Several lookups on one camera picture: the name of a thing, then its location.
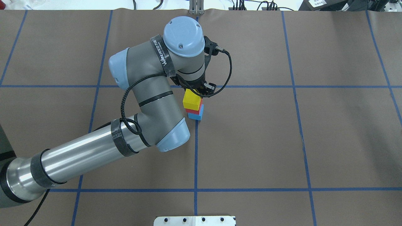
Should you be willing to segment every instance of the yellow block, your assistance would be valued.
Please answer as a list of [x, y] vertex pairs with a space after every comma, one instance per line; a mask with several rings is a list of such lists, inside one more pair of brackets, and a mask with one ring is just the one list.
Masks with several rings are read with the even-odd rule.
[[183, 107], [198, 111], [201, 103], [201, 97], [195, 95], [190, 89], [186, 89], [183, 98]]

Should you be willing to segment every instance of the light blue joint cap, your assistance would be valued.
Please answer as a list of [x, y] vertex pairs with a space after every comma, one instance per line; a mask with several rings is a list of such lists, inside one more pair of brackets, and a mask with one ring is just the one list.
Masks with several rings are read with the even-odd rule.
[[159, 143], [156, 147], [160, 152], [167, 152], [182, 146], [190, 139], [190, 131], [186, 120], [183, 118]]
[[109, 58], [109, 69], [117, 85], [126, 90], [129, 87], [127, 78], [127, 52], [128, 49], [120, 51]]
[[188, 16], [175, 17], [166, 24], [163, 41], [170, 51], [182, 57], [195, 57], [205, 47], [201, 25]]

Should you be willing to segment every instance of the black cable on table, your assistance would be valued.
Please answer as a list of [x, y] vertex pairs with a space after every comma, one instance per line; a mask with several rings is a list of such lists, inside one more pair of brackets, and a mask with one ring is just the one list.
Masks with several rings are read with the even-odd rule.
[[33, 212], [32, 216], [29, 218], [29, 220], [24, 224], [24, 226], [28, 226], [28, 224], [33, 220], [33, 218], [36, 216], [36, 214], [39, 212], [39, 209], [41, 208], [43, 202], [45, 201], [47, 195], [49, 194], [50, 189], [46, 190], [45, 194], [42, 197], [41, 202], [39, 203], [38, 207], [36, 207], [35, 212]]
[[157, 6], [156, 6], [155, 8], [153, 8], [152, 10], [155, 10], [155, 9], [159, 8], [162, 4], [163, 4], [163, 0], [160, 0], [159, 5], [157, 5]]

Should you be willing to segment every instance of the black velcro strap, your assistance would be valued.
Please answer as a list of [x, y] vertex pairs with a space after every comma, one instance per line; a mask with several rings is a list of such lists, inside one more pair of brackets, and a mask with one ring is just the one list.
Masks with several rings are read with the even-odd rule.
[[158, 55], [159, 61], [162, 64], [163, 70], [166, 73], [166, 76], [175, 77], [176, 71], [174, 70], [174, 65], [172, 58], [170, 57], [168, 48], [166, 47], [163, 39], [160, 35], [151, 38], [152, 46], [156, 54]]
[[14, 151], [4, 152], [0, 154], [0, 161], [16, 157]]
[[44, 187], [44, 188], [53, 188], [62, 184], [65, 184], [66, 182], [57, 182], [52, 180], [49, 175], [47, 175], [45, 169], [43, 168], [42, 165], [42, 155], [45, 153], [45, 151], [48, 151], [50, 149], [46, 149], [42, 151], [41, 153], [38, 153], [34, 155], [31, 159], [31, 174], [35, 182]]
[[120, 119], [115, 119], [110, 124], [110, 130], [112, 132], [112, 139], [115, 143], [116, 148], [125, 157], [138, 154], [139, 152], [134, 151], [129, 144], [126, 143], [123, 133], [121, 131]]
[[16, 196], [11, 191], [10, 187], [7, 184], [7, 168], [10, 165], [10, 163], [11, 163], [11, 161], [4, 164], [3, 168], [0, 171], [0, 187], [3, 190], [4, 194], [12, 201], [14, 201], [16, 203], [28, 203], [30, 201], [20, 199], [18, 196]]

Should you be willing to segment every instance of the blue block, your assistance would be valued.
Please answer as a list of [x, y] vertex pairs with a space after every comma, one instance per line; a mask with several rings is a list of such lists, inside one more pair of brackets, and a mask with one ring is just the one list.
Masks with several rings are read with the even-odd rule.
[[193, 113], [188, 113], [189, 119], [194, 119], [194, 120], [201, 121], [201, 119], [202, 119], [202, 113], [204, 113], [204, 105], [201, 105], [201, 109], [200, 109], [200, 114], [199, 114], [199, 115], [196, 115], [196, 114], [193, 114]]

